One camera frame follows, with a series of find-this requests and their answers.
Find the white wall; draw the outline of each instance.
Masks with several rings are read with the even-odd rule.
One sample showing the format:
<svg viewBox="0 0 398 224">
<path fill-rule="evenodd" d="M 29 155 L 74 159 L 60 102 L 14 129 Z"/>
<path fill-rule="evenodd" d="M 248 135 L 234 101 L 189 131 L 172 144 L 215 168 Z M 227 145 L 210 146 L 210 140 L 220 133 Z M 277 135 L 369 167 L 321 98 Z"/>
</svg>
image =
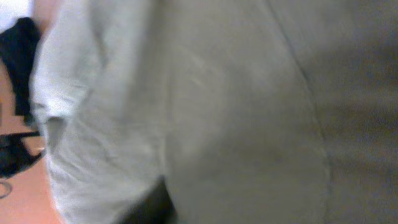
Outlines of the white wall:
<svg viewBox="0 0 398 224">
<path fill-rule="evenodd" d="M 32 0 L 0 0 L 0 32 L 11 27 L 18 17 L 32 14 Z"/>
</svg>

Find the person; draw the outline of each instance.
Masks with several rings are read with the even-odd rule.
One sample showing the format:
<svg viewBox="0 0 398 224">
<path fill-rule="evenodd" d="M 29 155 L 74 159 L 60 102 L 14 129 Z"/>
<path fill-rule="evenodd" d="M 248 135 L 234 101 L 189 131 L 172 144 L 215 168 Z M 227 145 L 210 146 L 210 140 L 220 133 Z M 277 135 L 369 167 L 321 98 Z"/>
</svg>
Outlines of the person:
<svg viewBox="0 0 398 224">
<path fill-rule="evenodd" d="M 164 180 L 174 223 L 396 222 L 397 8 L 63 2 L 31 83 L 58 211 L 117 223 Z"/>
</svg>

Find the black bag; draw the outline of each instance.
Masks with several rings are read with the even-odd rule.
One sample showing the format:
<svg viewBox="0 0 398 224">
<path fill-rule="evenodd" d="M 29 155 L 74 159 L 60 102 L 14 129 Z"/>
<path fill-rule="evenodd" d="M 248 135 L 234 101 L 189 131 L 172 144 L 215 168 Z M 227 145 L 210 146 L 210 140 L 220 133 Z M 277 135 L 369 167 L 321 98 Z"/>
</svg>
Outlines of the black bag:
<svg viewBox="0 0 398 224">
<path fill-rule="evenodd" d="M 4 62 L 15 93 L 15 115 L 24 117 L 24 124 L 35 128 L 30 113 L 29 80 L 33 69 L 40 32 L 32 19 L 20 18 L 0 34 L 0 58 Z"/>
<path fill-rule="evenodd" d="M 23 138 L 40 136 L 39 132 L 0 135 L 0 178 L 10 178 L 29 169 L 41 157 L 31 156 Z"/>
</svg>

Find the seam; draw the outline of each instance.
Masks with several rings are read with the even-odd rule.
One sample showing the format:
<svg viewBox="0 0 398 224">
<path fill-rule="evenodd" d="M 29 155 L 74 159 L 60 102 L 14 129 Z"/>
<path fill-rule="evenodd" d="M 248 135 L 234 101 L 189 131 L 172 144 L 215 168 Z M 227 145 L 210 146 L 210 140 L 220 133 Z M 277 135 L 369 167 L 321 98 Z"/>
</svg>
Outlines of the seam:
<svg viewBox="0 0 398 224">
<path fill-rule="evenodd" d="M 329 214 L 330 211 L 330 207 L 329 205 L 329 200 L 330 200 L 330 196 L 331 193 L 333 191 L 333 187 L 332 187 L 332 182 L 333 182 L 333 176 L 331 173 L 331 167 L 332 167 L 332 161 L 330 159 L 330 157 L 328 156 L 326 150 L 325 150 L 325 142 L 326 142 L 326 137 L 325 137 L 325 132 L 322 129 L 321 126 L 321 121 L 319 118 L 319 114 L 317 112 L 317 104 L 315 101 L 315 93 L 313 88 L 311 87 L 310 84 L 310 78 L 308 76 L 308 74 L 306 73 L 303 65 L 299 62 L 296 51 L 294 50 L 294 47 L 292 45 L 291 39 L 289 38 L 289 36 L 287 35 L 287 31 L 284 29 L 283 25 L 282 25 L 282 21 L 279 19 L 279 17 L 277 16 L 277 13 L 275 11 L 275 8 L 273 7 L 272 3 L 270 2 L 270 0 L 262 0 L 262 2 L 265 4 L 265 6 L 269 9 L 271 16 L 274 18 L 275 23 L 277 24 L 280 33 L 282 34 L 283 39 L 285 40 L 285 44 L 287 47 L 287 50 L 290 52 L 290 55 L 293 58 L 294 63 L 296 64 L 304 82 L 305 82 L 305 87 L 306 90 L 308 91 L 309 94 L 309 105 L 310 105 L 310 109 L 312 110 L 313 116 L 313 122 L 315 123 L 315 128 L 317 130 L 317 134 L 319 135 L 320 139 L 322 140 L 322 144 L 323 147 L 320 148 L 320 152 L 322 153 L 323 156 L 323 163 L 325 164 L 325 174 L 326 174 L 326 179 L 327 179 L 327 188 L 326 188 L 326 196 L 325 196 L 325 201 L 324 201 L 324 214 L 323 214 L 323 223 L 327 223 L 327 215 Z"/>
</svg>

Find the gray fabric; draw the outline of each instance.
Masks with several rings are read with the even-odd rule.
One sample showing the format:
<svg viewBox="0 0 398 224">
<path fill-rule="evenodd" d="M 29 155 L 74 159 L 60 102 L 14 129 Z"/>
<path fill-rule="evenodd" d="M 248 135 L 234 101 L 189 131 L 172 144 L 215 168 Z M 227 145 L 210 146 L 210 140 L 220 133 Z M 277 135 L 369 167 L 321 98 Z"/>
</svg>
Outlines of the gray fabric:
<svg viewBox="0 0 398 224">
<path fill-rule="evenodd" d="M 111 223 L 165 175 L 179 222 L 396 222 L 397 10 L 67 1 L 33 84 L 57 208 Z"/>
</svg>

